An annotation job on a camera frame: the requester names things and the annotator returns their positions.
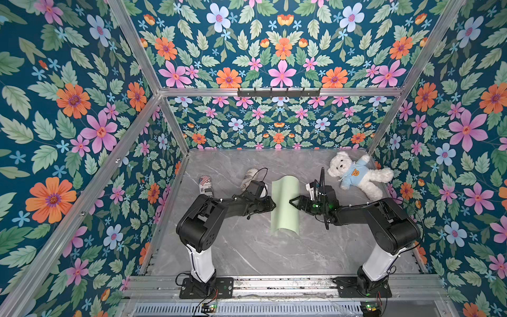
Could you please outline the light green rectangular paper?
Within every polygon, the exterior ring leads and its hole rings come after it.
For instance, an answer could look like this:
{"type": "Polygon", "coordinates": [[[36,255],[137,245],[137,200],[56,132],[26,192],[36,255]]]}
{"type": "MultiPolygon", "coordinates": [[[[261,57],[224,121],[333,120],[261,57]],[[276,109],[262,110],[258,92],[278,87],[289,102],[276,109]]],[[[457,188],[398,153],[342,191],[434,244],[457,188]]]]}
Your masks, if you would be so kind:
{"type": "Polygon", "coordinates": [[[300,229],[299,210],[290,204],[290,200],[300,195],[299,180],[294,176],[284,176],[272,183],[271,198],[276,207],[271,212],[271,234],[279,229],[293,231],[297,235],[300,229]]]}

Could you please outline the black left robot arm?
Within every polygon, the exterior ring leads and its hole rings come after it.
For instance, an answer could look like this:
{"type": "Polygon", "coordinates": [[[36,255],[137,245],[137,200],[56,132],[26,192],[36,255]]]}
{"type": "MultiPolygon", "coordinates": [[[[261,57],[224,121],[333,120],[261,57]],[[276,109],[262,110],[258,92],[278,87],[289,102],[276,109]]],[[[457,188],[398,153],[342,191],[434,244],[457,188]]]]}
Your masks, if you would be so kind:
{"type": "Polygon", "coordinates": [[[191,278],[210,287],[216,279],[211,246],[217,239],[225,219],[270,213],[276,208],[267,194],[263,181],[253,180],[239,195],[228,199],[200,194],[191,204],[176,227],[180,241],[190,255],[191,278]]]}

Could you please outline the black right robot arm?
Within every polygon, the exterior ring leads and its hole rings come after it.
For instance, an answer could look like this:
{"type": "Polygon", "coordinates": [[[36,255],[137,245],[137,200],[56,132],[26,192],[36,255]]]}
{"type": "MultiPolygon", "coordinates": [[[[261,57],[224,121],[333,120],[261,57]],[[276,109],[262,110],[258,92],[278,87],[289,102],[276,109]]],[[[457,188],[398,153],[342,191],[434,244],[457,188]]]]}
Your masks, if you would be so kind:
{"type": "Polygon", "coordinates": [[[310,196],[290,199],[289,203],[309,215],[321,216],[326,228],[368,225],[376,246],[357,272],[357,285],[364,290],[386,281],[396,259],[421,236],[420,229],[393,198],[342,206],[332,187],[324,186],[310,196]]]}

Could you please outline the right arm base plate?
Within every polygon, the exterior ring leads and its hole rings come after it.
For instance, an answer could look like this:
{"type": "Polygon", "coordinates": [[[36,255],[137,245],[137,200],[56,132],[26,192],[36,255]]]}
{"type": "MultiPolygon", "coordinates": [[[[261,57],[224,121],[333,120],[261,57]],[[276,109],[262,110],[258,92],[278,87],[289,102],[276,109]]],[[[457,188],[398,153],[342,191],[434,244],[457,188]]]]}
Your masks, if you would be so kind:
{"type": "Polygon", "coordinates": [[[366,277],[334,277],[341,298],[392,298],[388,277],[380,281],[370,281],[366,277]]]}

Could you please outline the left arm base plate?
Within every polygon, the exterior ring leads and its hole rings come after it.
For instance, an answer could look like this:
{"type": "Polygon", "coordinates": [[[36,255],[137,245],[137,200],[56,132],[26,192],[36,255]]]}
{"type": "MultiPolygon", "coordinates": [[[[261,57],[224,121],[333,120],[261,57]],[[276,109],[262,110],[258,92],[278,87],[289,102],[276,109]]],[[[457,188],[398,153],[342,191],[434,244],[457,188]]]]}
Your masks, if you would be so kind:
{"type": "Polygon", "coordinates": [[[230,299],[234,290],[232,277],[214,277],[202,283],[193,277],[186,277],[180,289],[180,299],[230,299]]]}

